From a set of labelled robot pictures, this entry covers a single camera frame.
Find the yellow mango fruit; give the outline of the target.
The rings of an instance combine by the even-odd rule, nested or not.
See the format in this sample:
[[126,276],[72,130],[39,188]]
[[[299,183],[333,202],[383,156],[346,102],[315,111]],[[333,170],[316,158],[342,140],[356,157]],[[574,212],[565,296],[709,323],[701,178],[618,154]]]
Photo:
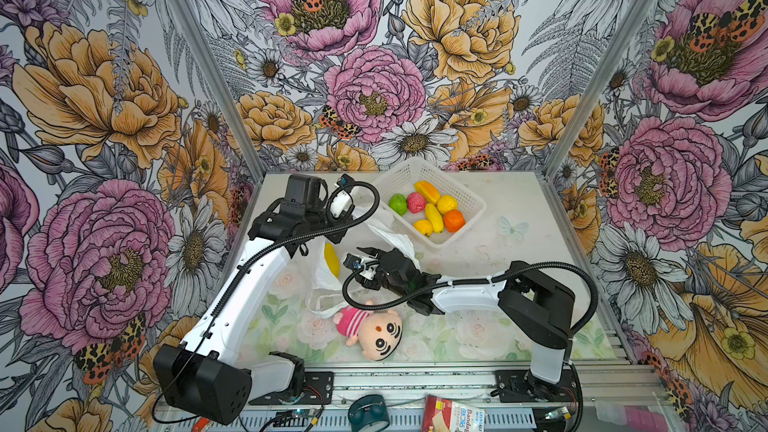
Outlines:
[[433,233],[439,234],[444,231],[443,216],[439,212],[437,206],[432,203],[428,203],[424,209],[426,220],[431,224]]

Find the small yellow fruit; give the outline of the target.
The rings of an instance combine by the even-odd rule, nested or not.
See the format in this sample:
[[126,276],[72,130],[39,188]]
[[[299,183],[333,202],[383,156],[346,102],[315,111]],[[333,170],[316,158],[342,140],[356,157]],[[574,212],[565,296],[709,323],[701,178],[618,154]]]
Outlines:
[[330,242],[326,242],[323,248],[323,257],[329,272],[336,278],[340,273],[340,261],[334,249],[334,246]]

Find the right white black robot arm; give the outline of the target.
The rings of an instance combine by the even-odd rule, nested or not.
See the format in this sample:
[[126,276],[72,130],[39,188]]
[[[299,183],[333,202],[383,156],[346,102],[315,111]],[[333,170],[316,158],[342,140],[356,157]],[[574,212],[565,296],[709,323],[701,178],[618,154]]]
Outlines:
[[575,330],[572,324],[575,294],[545,274],[544,265],[513,261],[492,276],[450,278],[419,270],[400,250],[362,248],[363,255],[348,254],[343,265],[351,272],[342,295],[355,307],[348,288],[355,281],[368,290],[386,289],[397,298],[381,305],[365,305],[372,312],[402,304],[423,316],[464,311],[500,312],[531,340],[531,361],[524,376],[501,382],[497,392],[514,392],[533,401],[552,402],[561,387]]

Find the orange round fruit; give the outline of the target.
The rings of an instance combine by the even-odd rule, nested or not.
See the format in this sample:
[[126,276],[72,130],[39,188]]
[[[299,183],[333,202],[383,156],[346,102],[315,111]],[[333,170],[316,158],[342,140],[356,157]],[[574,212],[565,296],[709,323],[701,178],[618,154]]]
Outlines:
[[450,233],[456,233],[466,224],[466,220],[461,211],[454,209],[443,215],[444,228]]

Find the white plastic bag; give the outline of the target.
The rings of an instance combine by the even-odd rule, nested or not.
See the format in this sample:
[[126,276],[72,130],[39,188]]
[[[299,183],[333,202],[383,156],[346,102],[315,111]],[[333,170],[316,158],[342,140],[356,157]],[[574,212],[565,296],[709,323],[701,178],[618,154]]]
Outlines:
[[405,295],[417,287],[420,261],[412,240],[381,214],[369,219],[365,228],[367,236],[354,232],[354,241],[341,249],[326,238],[310,242],[306,266],[311,282],[306,296],[310,312],[328,319],[348,305],[345,294],[357,299],[359,289]]

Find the red fruit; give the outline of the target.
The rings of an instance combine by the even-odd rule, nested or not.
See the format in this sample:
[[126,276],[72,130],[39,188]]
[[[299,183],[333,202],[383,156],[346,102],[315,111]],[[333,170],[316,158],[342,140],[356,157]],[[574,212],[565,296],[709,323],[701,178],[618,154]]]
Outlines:
[[427,205],[427,200],[419,192],[410,193],[406,198],[406,202],[408,211],[412,214],[423,212]]

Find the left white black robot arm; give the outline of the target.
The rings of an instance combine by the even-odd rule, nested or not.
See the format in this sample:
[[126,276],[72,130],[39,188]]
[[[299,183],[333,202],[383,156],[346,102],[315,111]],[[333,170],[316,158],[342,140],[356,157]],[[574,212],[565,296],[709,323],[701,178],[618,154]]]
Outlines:
[[152,365],[161,400],[183,421],[231,424],[246,405],[264,397],[292,402],[305,391],[303,359],[272,352],[244,366],[240,348],[269,288],[297,253],[317,237],[339,243],[353,226],[354,179],[344,174],[333,190],[317,177],[289,176],[285,193],[256,216],[232,273],[203,317],[176,345],[158,349]]

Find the green lime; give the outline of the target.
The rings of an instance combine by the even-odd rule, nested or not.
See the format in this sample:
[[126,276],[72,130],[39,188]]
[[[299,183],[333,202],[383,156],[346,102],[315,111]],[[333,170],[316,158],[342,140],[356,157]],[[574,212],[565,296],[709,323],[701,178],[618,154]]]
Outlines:
[[404,216],[409,211],[407,198],[400,193],[393,194],[389,198],[388,207],[399,216]]

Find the yellow peach with blush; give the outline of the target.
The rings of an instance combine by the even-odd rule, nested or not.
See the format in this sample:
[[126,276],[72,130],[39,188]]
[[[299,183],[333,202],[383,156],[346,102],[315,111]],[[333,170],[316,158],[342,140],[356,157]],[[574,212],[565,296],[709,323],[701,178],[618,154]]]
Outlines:
[[427,219],[421,219],[413,224],[414,229],[425,237],[430,237],[434,232],[432,223]]

